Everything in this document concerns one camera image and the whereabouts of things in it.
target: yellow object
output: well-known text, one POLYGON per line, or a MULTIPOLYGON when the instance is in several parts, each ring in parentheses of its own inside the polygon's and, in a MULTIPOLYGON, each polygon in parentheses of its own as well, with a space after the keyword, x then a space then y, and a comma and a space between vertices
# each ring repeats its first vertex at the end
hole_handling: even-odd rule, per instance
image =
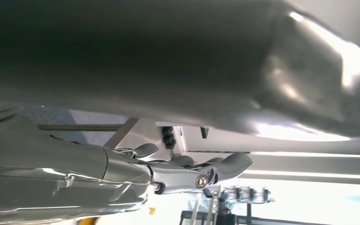
POLYGON ((94 225, 96 219, 97 219, 97 217, 81 219, 81 221, 79 222, 79 225, 94 225))
POLYGON ((149 208, 150 209, 150 215, 153 215, 155 213, 155 208, 149 208))

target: gray panel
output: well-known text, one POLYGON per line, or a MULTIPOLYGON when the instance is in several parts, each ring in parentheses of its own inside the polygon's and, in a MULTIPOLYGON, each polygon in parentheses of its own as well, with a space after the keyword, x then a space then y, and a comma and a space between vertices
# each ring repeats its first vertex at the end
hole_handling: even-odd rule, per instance
POLYGON ((360 47, 360 0, 290 0, 360 47))
POLYGON ((201 138, 199 127, 183 127, 188 151, 289 151, 360 155, 360 139, 347 142, 298 142, 255 137, 210 129, 201 138))

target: metal pipe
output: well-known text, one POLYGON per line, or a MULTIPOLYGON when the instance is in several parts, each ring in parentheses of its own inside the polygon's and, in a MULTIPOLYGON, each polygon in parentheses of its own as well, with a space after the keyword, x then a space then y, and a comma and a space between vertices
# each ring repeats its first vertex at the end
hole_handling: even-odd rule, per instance
POLYGON ((200 202, 201 196, 202 196, 201 193, 196 194, 196 200, 195 200, 195 204, 194 204, 193 214, 190 219, 190 225, 195 225, 196 216, 198 215, 198 208, 199 208, 199 202, 200 202))
POLYGON ((54 131, 118 131, 121 124, 39 124, 41 130, 54 131))
POLYGON ((211 225, 214 202, 215 202, 215 199, 211 198, 210 202, 209 202, 208 216, 206 217, 206 225, 211 225))

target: white wall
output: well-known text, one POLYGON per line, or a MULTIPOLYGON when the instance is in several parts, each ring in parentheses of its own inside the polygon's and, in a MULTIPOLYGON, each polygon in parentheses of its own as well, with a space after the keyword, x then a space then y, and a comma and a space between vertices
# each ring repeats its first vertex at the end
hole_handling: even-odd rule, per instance
MULTIPOLYGON (((248 179, 232 180, 227 184, 269 188, 276 201, 253 205, 254 217, 360 225, 360 185, 248 179)), ((245 216, 246 205, 236 204, 232 212, 245 216)))

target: bolt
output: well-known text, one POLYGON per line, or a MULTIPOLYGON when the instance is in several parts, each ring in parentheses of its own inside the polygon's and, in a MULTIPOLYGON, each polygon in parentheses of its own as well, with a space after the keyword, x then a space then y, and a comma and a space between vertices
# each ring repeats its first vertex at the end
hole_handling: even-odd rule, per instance
POLYGON ((196 179, 196 187, 204 188, 208 184, 208 179, 206 176, 200 176, 196 179))

